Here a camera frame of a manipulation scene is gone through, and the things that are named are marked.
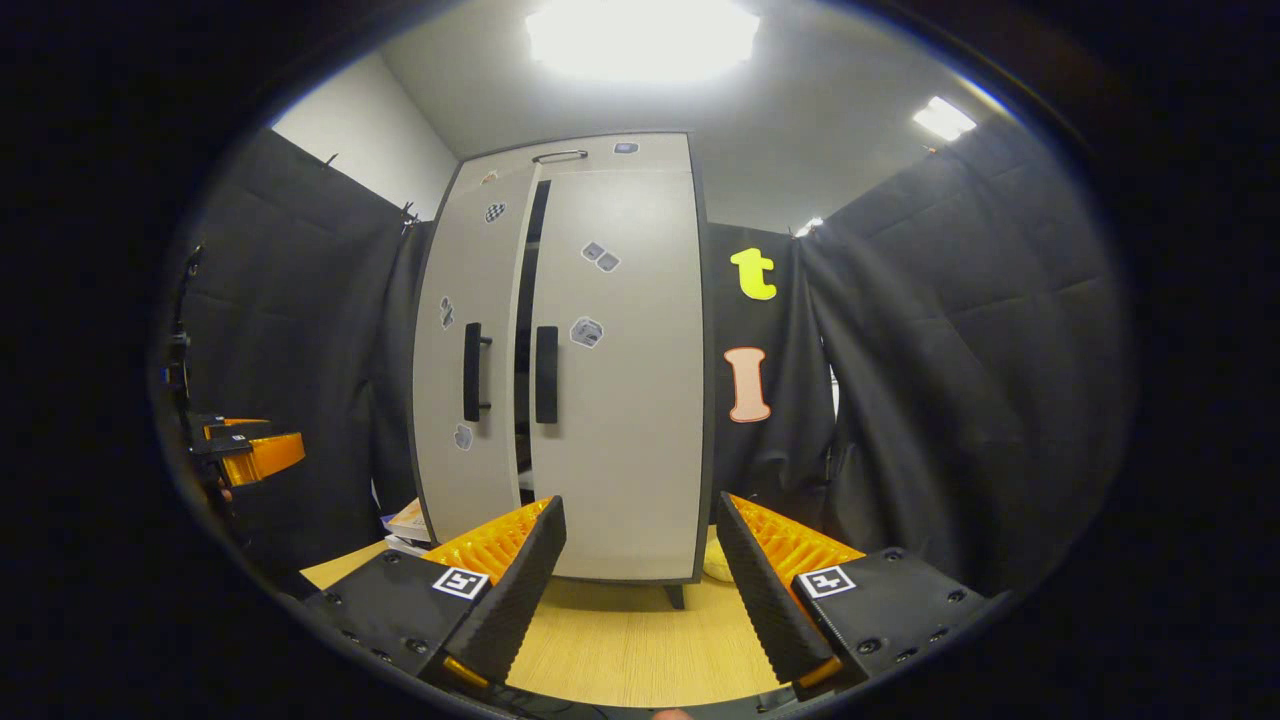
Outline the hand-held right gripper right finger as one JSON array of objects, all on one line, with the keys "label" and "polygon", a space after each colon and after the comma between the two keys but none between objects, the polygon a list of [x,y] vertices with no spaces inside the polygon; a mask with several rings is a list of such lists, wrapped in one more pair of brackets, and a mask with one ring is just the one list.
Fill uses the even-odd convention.
[{"label": "hand-held right gripper right finger", "polygon": [[858,551],[726,492],[718,505],[735,587],[773,674],[799,700],[922,664],[1001,605],[900,547]]}]

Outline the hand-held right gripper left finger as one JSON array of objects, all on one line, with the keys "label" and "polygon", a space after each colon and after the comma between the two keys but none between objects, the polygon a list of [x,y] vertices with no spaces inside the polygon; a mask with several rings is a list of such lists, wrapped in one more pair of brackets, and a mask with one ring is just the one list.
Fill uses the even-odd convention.
[{"label": "hand-held right gripper left finger", "polygon": [[484,697],[506,684],[566,536],[553,495],[421,556],[387,550],[302,605],[376,661]]}]

